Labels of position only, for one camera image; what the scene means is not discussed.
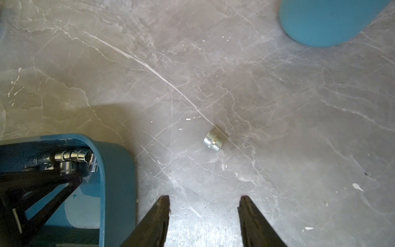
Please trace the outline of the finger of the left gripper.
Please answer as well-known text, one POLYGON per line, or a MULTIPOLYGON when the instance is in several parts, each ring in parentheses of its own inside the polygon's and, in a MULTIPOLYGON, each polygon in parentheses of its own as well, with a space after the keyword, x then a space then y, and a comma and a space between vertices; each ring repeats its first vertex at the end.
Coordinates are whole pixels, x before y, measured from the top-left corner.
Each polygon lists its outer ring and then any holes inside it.
POLYGON ((60 205, 80 186, 80 173, 61 174, 59 171, 19 171, 1 173, 1 246, 25 247, 60 205), (26 211, 66 184, 30 219, 26 211))

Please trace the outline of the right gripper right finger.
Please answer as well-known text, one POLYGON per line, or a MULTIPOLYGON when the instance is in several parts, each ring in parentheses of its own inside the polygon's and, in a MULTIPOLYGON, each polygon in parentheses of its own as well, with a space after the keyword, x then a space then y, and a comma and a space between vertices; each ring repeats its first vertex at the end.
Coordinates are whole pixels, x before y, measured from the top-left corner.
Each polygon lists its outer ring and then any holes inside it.
POLYGON ((241 197, 238 214, 244 247, 287 246, 249 196, 241 197))

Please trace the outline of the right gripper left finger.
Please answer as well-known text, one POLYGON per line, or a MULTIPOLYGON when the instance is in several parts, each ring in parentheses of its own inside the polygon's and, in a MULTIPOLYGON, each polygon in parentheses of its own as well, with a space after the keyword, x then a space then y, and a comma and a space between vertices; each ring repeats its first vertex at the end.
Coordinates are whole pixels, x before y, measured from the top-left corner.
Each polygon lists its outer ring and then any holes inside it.
POLYGON ((160 196, 121 247, 163 247, 170 215, 168 195, 160 196))

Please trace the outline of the teal plastic storage box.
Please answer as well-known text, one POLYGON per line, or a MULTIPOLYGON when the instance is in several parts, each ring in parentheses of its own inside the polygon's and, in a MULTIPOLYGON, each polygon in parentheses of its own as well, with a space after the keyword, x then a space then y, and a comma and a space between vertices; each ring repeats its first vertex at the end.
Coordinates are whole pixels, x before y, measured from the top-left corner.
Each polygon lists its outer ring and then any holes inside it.
POLYGON ((58 134, 1 141, 1 171, 18 171, 30 157, 90 149, 98 170, 86 174, 34 239, 42 246, 120 246, 136 226, 136 174, 132 155, 114 143, 83 134, 58 134))

